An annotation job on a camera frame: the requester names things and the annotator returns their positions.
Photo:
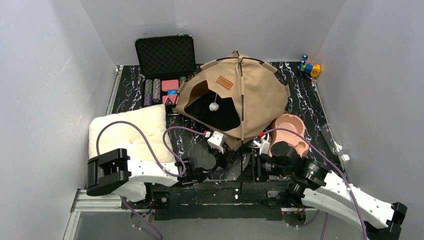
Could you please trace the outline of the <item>tan fabric pet tent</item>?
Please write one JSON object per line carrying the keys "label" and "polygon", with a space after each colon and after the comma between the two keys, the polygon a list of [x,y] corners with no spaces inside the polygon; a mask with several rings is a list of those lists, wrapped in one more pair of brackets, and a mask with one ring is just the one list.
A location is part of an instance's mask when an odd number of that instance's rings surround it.
{"label": "tan fabric pet tent", "polygon": [[[264,67],[252,60],[243,60],[244,74],[244,143],[258,136],[270,123],[287,111],[290,87],[274,75],[276,68]],[[201,123],[212,131],[223,133],[232,150],[241,147],[240,69],[237,59],[218,63],[202,70],[178,89],[173,109]],[[209,105],[218,94],[219,109]]]}

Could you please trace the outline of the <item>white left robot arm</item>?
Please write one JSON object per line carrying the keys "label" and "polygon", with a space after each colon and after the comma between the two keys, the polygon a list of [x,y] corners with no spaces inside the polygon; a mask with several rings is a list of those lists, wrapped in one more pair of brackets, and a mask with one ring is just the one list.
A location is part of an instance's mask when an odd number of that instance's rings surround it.
{"label": "white left robot arm", "polygon": [[186,187],[211,178],[218,168],[222,154],[204,154],[199,158],[183,159],[186,171],[180,162],[163,163],[131,158],[125,148],[117,148],[89,159],[87,164],[86,193],[91,197],[115,194],[131,202],[146,199],[147,184],[166,187]]}

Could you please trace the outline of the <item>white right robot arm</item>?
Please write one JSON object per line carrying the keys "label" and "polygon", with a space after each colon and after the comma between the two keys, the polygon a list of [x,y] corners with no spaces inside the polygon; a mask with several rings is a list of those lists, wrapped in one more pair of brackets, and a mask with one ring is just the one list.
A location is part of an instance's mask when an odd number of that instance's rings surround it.
{"label": "white right robot arm", "polygon": [[286,189],[265,201],[269,207],[312,207],[359,227],[369,240],[400,238],[408,210],[404,204],[384,202],[363,192],[346,183],[334,168],[301,157],[284,141],[274,144],[271,154],[253,153],[249,163],[249,172],[256,182],[289,177]]}

